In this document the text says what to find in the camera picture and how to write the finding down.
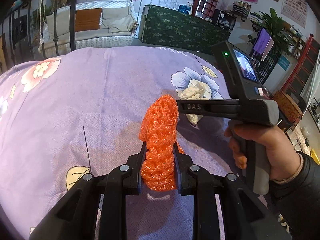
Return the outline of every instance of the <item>pink flower decoration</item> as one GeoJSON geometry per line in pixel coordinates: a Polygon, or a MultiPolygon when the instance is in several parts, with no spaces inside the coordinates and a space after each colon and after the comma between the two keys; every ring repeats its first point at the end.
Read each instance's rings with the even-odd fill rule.
{"type": "Polygon", "coordinates": [[[50,77],[58,68],[61,57],[48,58],[32,66],[22,76],[21,84],[25,85],[23,92],[29,92],[36,87],[41,79],[50,77]]]}

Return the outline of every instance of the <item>white curtain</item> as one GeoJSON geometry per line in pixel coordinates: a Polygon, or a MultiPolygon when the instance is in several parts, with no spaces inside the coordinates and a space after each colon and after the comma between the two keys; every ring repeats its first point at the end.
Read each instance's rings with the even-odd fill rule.
{"type": "Polygon", "coordinates": [[[311,100],[313,99],[318,86],[320,84],[320,66],[319,66],[319,60],[320,60],[320,51],[318,53],[318,58],[316,60],[315,67],[313,68],[307,83],[305,84],[302,92],[301,92],[301,97],[304,99],[305,103],[307,104],[307,109],[308,106],[311,104],[311,100]]]}

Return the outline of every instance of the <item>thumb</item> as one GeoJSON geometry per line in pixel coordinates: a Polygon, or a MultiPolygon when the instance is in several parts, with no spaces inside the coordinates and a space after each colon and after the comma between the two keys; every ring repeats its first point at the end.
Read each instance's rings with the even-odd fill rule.
{"type": "Polygon", "coordinates": [[[252,140],[264,145],[269,150],[274,150],[277,145],[277,132],[274,127],[257,124],[238,124],[235,125],[236,135],[245,140],[252,140]]]}

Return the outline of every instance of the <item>floral tablecloth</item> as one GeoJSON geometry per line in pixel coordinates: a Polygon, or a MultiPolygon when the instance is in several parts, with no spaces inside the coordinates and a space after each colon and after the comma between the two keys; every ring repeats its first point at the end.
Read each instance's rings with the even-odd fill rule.
{"type": "Polygon", "coordinates": [[[230,32],[203,19],[160,6],[148,7],[143,43],[189,49],[211,55],[211,46],[227,41],[230,36],[230,32]]]}
{"type": "MultiPolygon", "coordinates": [[[[229,98],[214,66],[166,48],[85,48],[1,75],[0,219],[16,239],[28,239],[82,175],[108,174],[140,151],[141,121],[157,98],[178,99],[195,81],[205,86],[203,97],[229,98]]],[[[211,173],[240,173],[226,126],[223,118],[203,117],[194,127],[180,115],[177,140],[211,173]]],[[[127,197],[126,211],[128,239],[192,238],[192,196],[145,187],[127,197]]]]}

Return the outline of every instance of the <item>white wicker bench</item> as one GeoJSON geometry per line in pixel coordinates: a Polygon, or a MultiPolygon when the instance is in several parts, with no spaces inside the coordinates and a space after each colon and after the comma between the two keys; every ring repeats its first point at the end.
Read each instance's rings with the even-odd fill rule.
{"type": "MultiPolygon", "coordinates": [[[[120,8],[130,6],[131,15],[135,21],[136,15],[134,13],[133,4],[130,1],[126,0],[111,0],[111,1],[96,1],[96,2],[86,2],[86,3],[79,3],[76,5],[76,10],[80,9],[92,9],[92,8],[120,8]]],[[[70,9],[70,6],[65,6],[62,8],[57,9],[57,14],[64,10],[70,9]]],[[[100,25],[102,23],[102,14],[100,17],[100,25]]],[[[131,31],[131,36],[111,36],[111,37],[101,37],[101,38],[93,38],[88,40],[76,41],[76,49],[86,48],[86,47],[93,47],[93,48],[111,48],[111,47],[122,47],[128,46],[132,43],[134,38],[135,29],[131,31]]],[[[46,43],[50,40],[49,37],[49,30],[48,25],[45,24],[43,28],[43,38],[40,36],[40,46],[39,52],[42,54],[42,43],[46,43]]],[[[69,53],[70,50],[70,43],[58,45],[59,55],[64,55],[69,53]]],[[[45,56],[55,57],[56,56],[56,49],[55,47],[45,49],[45,56]]]]}

